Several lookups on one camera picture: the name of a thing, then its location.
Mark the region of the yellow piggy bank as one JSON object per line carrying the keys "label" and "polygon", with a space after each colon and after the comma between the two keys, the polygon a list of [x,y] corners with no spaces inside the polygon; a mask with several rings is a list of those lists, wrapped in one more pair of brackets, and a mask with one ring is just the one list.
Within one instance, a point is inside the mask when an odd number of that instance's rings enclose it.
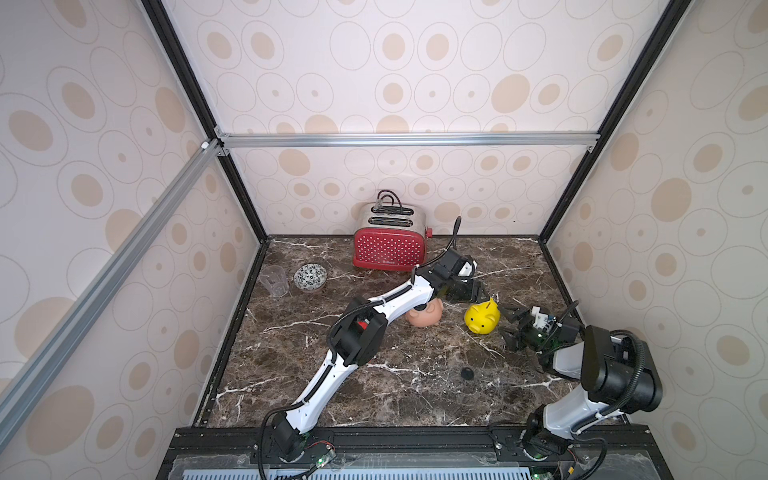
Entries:
{"label": "yellow piggy bank", "polygon": [[487,335],[493,332],[501,319],[501,311],[495,300],[471,305],[464,315],[464,322],[470,332]]}

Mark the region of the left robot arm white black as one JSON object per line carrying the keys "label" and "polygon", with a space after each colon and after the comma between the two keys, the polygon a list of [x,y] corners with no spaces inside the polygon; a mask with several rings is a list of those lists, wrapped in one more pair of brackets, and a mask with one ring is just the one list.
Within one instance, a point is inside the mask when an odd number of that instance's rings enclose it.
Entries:
{"label": "left robot arm white black", "polygon": [[478,300],[482,284],[474,279],[477,262],[448,248],[437,258],[416,267],[408,280],[394,289],[350,301],[326,337],[323,362],[288,406],[270,411],[262,422],[263,436],[285,460],[294,460],[306,448],[307,438],[331,398],[344,381],[378,353],[393,321],[435,299],[457,303]]}

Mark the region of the pink piggy bank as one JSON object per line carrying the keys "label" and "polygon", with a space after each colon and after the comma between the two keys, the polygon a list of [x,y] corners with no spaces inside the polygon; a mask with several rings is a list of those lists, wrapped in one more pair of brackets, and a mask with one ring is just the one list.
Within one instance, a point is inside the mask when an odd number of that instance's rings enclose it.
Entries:
{"label": "pink piggy bank", "polygon": [[413,308],[405,314],[406,320],[416,328],[427,328],[437,325],[443,315],[444,306],[441,299],[428,302],[423,308]]}

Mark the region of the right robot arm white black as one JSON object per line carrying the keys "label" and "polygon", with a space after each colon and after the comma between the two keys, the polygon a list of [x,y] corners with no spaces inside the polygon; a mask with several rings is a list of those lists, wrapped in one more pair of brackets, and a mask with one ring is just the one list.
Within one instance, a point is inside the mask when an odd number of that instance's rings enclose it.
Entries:
{"label": "right robot arm white black", "polygon": [[538,307],[500,309],[515,325],[501,331],[508,349],[529,349],[545,372],[579,383],[528,416],[521,446],[534,460],[562,455],[588,428],[617,416],[651,412],[663,398],[647,343],[628,330],[583,325],[577,306],[574,301],[559,315]]}

